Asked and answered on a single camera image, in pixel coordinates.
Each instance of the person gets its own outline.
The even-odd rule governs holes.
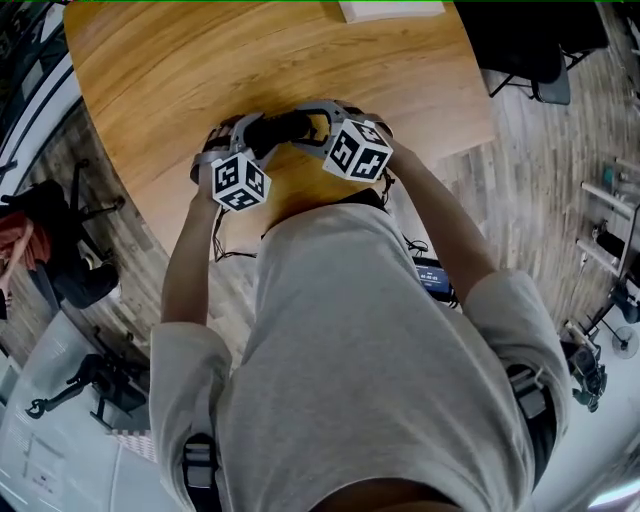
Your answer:
[[[266,233],[255,325],[229,378],[224,340],[206,327],[218,205],[201,172],[151,336],[154,445],[186,510],[183,447],[210,427],[224,511],[515,511],[535,468],[510,364],[549,390],[556,444],[566,432],[569,372],[532,280],[499,270],[447,188],[389,139],[388,168],[464,314],[425,292],[394,220],[360,193]]]
[[[118,285],[118,272],[109,263],[92,269],[80,256],[71,233],[73,221],[68,218],[68,207],[59,184],[48,180],[31,190],[38,194],[34,197],[46,210],[44,216],[52,220],[46,228],[22,210],[0,218],[0,290],[7,306],[11,302],[10,284],[17,265],[23,264],[39,287],[36,264],[41,262],[46,266],[54,290],[74,307],[87,308]]]

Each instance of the floor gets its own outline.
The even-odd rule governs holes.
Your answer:
[[[521,268],[534,278],[559,328],[568,318],[584,322],[586,315],[593,315],[612,283],[595,262],[580,266],[574,242],[589,229],[580,183],[599,182],[603,168],[616,156],[640,162],[640,117],[630,106],[628,78],[637,70],[627,57],[630,42],[611,6],[602,7],[612,46],[570,71],[570,106],[530,101],[521,90],[508,87],[492,100],[496,140],[442,160],[434,169],[481,226],[500,266]],[[500,78],[487,75],[492,86]],[[88,204],[126,196],[82,104],[46,145],[29,183],[55,177],[68,189],[73,164],[82,158],[91,161],[81,182]],[[409,236],[423,236],[398,185],[392,189],[392,210]],[[168,257],[130,201],[122,211],[90,224],[99,244],[115,251],[122,296],[84,311],[68,305],[64,310],[87,335],[99,325],[114,347],[148,355]],[[236,363],[253,322],[254,268],[254,260],[237,257],[210,267],[210,325],[228,342]],[[24,272],[16,276],[14,295],[11,318],[0,326],[0,341],[23,363],[51,314]],[[135,349],[124,342],[127,331],[134,335]]]

